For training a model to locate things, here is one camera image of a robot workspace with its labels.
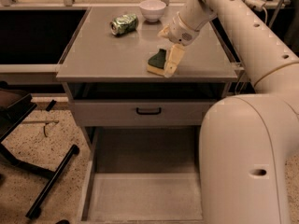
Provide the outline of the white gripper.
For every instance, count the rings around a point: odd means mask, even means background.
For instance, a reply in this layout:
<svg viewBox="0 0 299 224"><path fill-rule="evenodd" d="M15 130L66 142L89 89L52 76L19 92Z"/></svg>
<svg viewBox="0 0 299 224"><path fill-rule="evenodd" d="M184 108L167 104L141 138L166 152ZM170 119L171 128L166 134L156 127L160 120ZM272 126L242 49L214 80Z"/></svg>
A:
<svg viewBox="0 0 299 224"><path fill-rule="evenodd" d="M185 54L185 48L183 46L189 46L193 40L199 36L199 32L187 26L179 16L179 13L177 13L169 23L169 26L166 25L158 33L158 36L177 43L167 51L166 62L164 64L164 76L171 77L176 72Z"/></svg>

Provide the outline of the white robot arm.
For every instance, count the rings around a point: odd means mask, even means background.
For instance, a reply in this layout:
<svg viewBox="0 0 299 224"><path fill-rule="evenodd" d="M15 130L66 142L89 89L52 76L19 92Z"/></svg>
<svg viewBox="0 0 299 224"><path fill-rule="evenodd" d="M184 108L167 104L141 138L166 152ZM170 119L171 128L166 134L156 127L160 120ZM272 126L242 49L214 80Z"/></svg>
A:
<svg viewBox="0 0 299 224"><path fill-rule="evenodd" d="M220 100L203 119L204 222L291 224L285 162L299 148L298 58L242 0L189 0L160 34L177 43L213 15L255 92Z"/></svg>

